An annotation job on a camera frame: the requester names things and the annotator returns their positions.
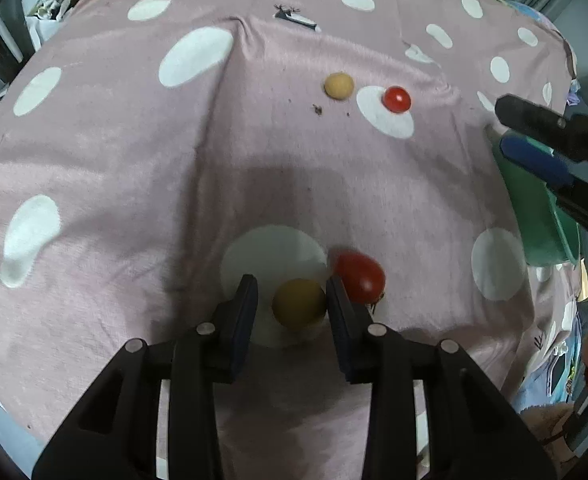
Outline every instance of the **red tomato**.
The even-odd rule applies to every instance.
[[[376,304],[385,291],[385,272],[376,260],[356,251],[336,258],[333,272],[341,277],[347,297],[354,303]]]
[[[411,97],[405,88],[390,86],[383,94],[383,105],[390,112],[401,114],[411,108]]]

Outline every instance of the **yellow object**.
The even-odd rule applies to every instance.
[[[580,260],[580,281],[582,286],[580,288],[578,301],[585,301],[588,300],[588,276],[584,258]]]
[[[325,293],[314,280],[289,280],[274,294],[271,309],[282,326],[302,330],[325,316]]]
[[[344,72],[336,72],[327,76],[325,93],[332,99],[343,101],[354,91],[354,80]]]

